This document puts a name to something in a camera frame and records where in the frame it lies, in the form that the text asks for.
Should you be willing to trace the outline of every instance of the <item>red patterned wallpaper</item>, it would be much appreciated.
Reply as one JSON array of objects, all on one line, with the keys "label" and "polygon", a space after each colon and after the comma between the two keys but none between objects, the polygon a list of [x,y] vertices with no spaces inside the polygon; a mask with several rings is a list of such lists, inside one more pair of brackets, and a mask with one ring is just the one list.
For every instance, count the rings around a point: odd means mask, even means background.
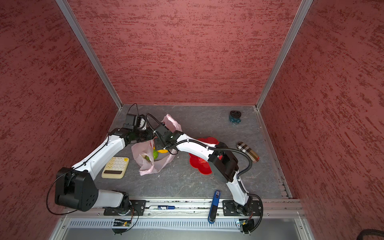
[{"label": "red patterned wallpaper", "polygon": [[54,0],[0,2],[0,74],[0,238],[47,239],[57,170],[101,143],[117,108]]},{"label": "red patterned wallpaper", "polygon": [[68,0],[123,103],[255,104],[301,0]]},{"label": "red patterned wallpaper", "polygon": [[262,106],[316,240],[384,230],[384,2],[315,0]]}]

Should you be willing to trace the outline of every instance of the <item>calculator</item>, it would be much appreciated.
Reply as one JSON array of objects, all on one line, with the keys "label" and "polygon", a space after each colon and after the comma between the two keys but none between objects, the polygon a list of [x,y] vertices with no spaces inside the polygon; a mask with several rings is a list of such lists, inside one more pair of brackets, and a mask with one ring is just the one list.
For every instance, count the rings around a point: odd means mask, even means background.
[{"label": "calculator", "polygon": [[102,178],[120,179],[124,176],[129,163],[128,157],[113,157],[105,165],[101,174]]}]

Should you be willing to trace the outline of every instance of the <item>dark teal figurine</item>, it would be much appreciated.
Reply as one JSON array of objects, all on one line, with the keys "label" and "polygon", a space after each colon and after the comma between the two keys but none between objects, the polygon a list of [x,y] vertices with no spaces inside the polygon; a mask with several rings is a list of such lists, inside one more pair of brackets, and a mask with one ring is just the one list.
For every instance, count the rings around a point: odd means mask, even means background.
[{"label": "dark teal figurine", "polygon": [[240,117],[241,117],[241,112],[239,111],[229,112],[229,121],[234,125],[239,124],[241,122]]}]

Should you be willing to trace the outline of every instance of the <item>pink plastic bag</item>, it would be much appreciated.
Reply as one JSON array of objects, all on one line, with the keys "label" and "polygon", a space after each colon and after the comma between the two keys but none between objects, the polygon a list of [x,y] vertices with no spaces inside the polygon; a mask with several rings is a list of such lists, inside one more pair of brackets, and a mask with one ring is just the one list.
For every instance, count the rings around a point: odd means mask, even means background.
[{"label": "pink plastic bag", "polygon": [[[175,130],[181,131],[181,126],[174,120],[169,114],[167,114],[163,121],[166,124],[166,127],[174,132]],[[137,164],[141,167],[139,173],[141,176],[151,173],[160,172],[165,165],[172,162],[175,155],[165,156],[163,159],[155,161],[153,159],[153,146],[154,140],[149,140],[146,142],[139,142],[132,146],[132,154],[133,158],[137,162]],[[175,149],[172,149],[171,152],[173,154],[176,153]],[[148,156],[151,162],[148,162],[143,156]]]}]

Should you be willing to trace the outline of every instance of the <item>blue utility knife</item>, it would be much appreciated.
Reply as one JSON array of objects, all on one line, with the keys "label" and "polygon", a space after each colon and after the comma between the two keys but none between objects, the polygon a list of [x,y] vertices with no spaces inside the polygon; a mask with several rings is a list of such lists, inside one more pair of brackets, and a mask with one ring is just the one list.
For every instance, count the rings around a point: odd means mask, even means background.
[{"label": "blue utility knife", "polygon": [[208,222],[210,224],[213,224],[216,220],[216,213],[217,213],[219,199],[220,199],[220,191],[216,190],[214,194],[214,198],[212,199],[212,205],[208,215]]}]

